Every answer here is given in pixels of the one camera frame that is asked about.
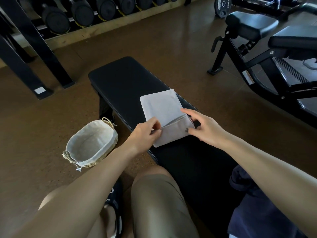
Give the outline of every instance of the olive green shorts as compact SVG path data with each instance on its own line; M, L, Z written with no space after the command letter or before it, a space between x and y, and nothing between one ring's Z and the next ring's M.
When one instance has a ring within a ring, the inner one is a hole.
M199 237L184 197L171 177L141 177L132 186L131 205L136 238Z

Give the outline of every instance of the black leather upholstery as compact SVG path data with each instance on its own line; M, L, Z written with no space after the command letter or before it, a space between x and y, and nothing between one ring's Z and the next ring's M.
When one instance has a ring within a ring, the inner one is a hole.
M170 89L132 57L102 66L88 76L130 130L145 122L140 97ZM178 98L184 108L195 109ZM236 162L222 150L193 136L151 147L149 154L172 174L187 202L213 234L228 237L229 220L243 196L229 185Z
M317 51L317 26L288 26L270 37L268 46Z
M278 20L261 14L233 12L226 18L228 31L250 41L259 41L276 28Z

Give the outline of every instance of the adjustable bench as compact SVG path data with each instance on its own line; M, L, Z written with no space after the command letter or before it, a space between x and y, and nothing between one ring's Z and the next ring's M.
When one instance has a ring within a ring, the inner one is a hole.
M89 73L100 97L100 118L112 112L131 130L145 122L140 97L170 88L132 57L124 57ZM183 108L195 109L178 95ZM224 151L187 136L148 150L166 168L200 219L216 237L228 237L234 208L244 194L231 188L229 177L237 163Z
M260 14L233 12L227 16L226 24L228 27L225 36L217 37L212 46L211 51L214 52L217 42L223 41L213 67L207 72L211 75L220 72L223 69L221 63L227 53L246 84L255 93L317 128L317 109L307 107L304 100L317 97L317 65L312 67L303 63L311 69L311 77L306 78L286 60L317 59L317 26L288 26L270 37L270 49L246 61L244 56L260 39L276 28L278 20ZM235 47L232 39L238 36L248 42ZM260 64L275 90L266 87L254 74L252 67L257 64Z

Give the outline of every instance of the pouch pocket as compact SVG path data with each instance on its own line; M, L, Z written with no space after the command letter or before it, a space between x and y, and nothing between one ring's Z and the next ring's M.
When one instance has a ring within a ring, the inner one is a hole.
M162 134L160 138L155 141L154 147L157 148L161 145L168 144L172 141L188 136L189 133L185 130L187 128L194 127L192 120L186 114L182 115L162 127Z

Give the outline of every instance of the black slide sandal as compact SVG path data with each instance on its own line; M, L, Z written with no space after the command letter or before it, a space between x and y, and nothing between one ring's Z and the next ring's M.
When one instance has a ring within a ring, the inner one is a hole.
M115 238L120 238L122 233L122 181L119 179L114 184L108 198L105 201L104 207L110 205L114 208L116 214L116 235Z

